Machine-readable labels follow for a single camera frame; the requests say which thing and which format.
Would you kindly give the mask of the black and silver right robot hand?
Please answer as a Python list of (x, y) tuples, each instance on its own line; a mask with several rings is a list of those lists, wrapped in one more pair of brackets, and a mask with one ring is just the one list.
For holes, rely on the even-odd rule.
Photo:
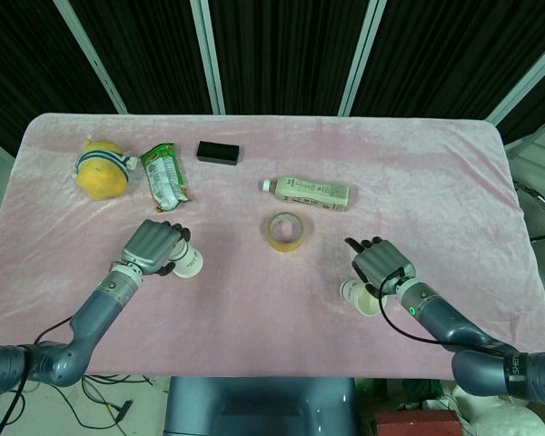
[(355, 251), (353, 270), (373, 297), (395, 294), (400, 279), (416, 276), (414, 265), (390, 241), (380, 237), (344, 241)]

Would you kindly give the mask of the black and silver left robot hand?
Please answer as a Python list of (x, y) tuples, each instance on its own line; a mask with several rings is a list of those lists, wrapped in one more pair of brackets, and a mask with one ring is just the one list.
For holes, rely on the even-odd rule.
[(190, 239), (190, 230), (179, 223), (145, 220), (124, 246), (121, 262), (135, 265), (143, 275), (166, 276), (175, 268), (173, 250)]

